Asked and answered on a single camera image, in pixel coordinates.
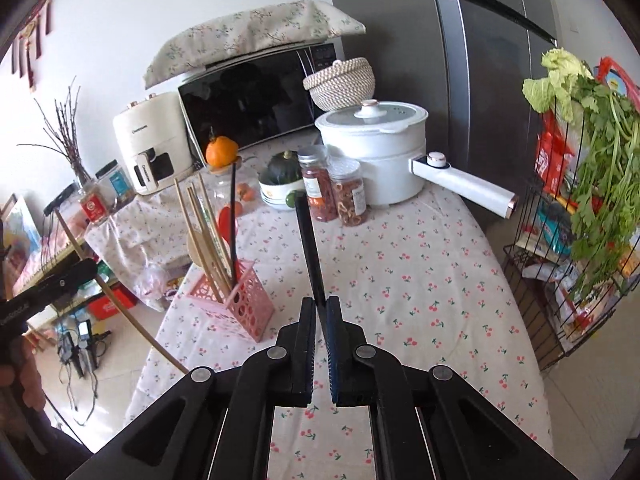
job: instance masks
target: green pumpkin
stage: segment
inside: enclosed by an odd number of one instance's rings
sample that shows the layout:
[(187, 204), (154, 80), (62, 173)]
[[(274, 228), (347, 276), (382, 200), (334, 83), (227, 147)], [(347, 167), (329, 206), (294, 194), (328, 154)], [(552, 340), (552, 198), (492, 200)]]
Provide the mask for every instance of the green pumpkin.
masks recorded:
[(261, 174), (264, 184), (292, 184), (302, 178), (302, 170), (298, 163), (298, 152), (287, 150), (273, 155), (266, 171)]

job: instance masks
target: white electric pot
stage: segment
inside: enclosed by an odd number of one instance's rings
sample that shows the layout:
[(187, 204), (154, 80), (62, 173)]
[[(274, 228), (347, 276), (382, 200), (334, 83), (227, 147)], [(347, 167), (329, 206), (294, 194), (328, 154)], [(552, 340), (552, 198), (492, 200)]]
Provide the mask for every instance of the white electric pot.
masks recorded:
[(440, 184), (508, 218), (518, 197), (452, 168), (442, 153), (426, 154), (427, 110), (371, 99), (361, 107), (325, 113), (316, 126), (330, 155), (356, 158), (369, 205), (394, 204), (420, 192), (425, 180)]

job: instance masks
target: table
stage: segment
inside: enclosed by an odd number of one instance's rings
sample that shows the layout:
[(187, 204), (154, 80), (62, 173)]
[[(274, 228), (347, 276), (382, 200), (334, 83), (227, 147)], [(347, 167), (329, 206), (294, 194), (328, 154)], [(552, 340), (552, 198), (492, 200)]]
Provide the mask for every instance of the table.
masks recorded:
[[(297, 149), (306, 146), (319, 135), (315, 128), (306, 128), (270, 142), (252, 146), (241, 152), (245, 164), (254, 170), (264, 167), (273, 150), (283, 151), (286, 146)], [(200, 171), (207, 193), (214, 197), (214, 177), (206, 169)], [(196, 174), (181, 181), (180, 186), (196, 185)], [(105, 261), (117, 279), (132, 292), (136, 280), (152, 264), (175, 269), (191, 262), (187, 252), (187, 228), (182, 216), (178, 196), (173, 186), (153, 195), (138, 195), (98, 226), (90, 226), (84, 239), (100, 259)], [(166, 300), (144, 300), (149, 307), (166, 310)]]
[[(281, 151), (272, 146), (272, 151)], [(224, 370), (273, 345), (297, 320), (311, 294), (293, 212), (262, 205), (239, 218), (239, 257), (255, 260), (276, 312), (263, 341), (222, 333), (185, 291), (192, 266), (158, 331), (160, 344), (187, 368)], [(327, 294), (340, 297), (344, 319), (367, 340), (412, 367), (445, 363), (460, 373), (532, 439), (552, 450), (544, 386), (529, 337), (488, 241), (459, 196), (427, 184), (420, 195), (344, 228), (314, 222)], [(367, 410), (336, 408), (316, 339), (314, 396), (305, 409), (276, 409), (269, 478), (373, 477)], [(131, 421), (180, 378), (150, 352), (127, 410)]]

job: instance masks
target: refrigerator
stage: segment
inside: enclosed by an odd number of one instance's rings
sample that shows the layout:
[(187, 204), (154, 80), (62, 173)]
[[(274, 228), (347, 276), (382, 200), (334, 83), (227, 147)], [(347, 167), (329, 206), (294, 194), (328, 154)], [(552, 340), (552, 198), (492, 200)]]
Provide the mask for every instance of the refrigerator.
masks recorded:
[(551, 0), (332, 1), (367, 28), (342, 45), (346, 59), (371, 63), (374, 97), (426, 108), (428, 150), (522, 195), (540, 127), (522, 81), (546, 75)]

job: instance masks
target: glass jar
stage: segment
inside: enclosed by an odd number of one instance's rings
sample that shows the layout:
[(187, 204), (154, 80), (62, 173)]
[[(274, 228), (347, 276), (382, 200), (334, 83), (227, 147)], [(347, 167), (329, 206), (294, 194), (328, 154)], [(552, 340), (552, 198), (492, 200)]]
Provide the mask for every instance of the glass jar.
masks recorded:
[(326, 168), (326, 146), (305, 146), (298, 150), (298, 161), (305, 181), (306, 199), (311, 216), (321, 222), (338, 218), (329, 172)]
[(80, 205), (89, 222), (100, 225), (109, 215), (104, 199), (100, 195), (100, 188), (95, 180), (90, 180), (78, 190)]
[(367, 202), (360, 163), (353, 158), (334, 156), (329, 160), (328, 171), (342, 225), (362, 224), (367, 219)]
[(95, 174), (102, 196), (107, 203), (111, 203), (110, 211), (116, 212), (130, 203), (135, 197), (127, 175), (118, 164), (117, 160), (112, 160)]
[[(214, 178), (214, 207), (218, 212), (230, 204), (231, 201), (231, 164), (218, 170), (209, 169)], [(250, 212), (260, 205), (260, 185), (258, 184), (258, 174), (255, 170), (242, 163), (242, 158), (236, 158), (236, 202), (241, 207), (238, 211)]]

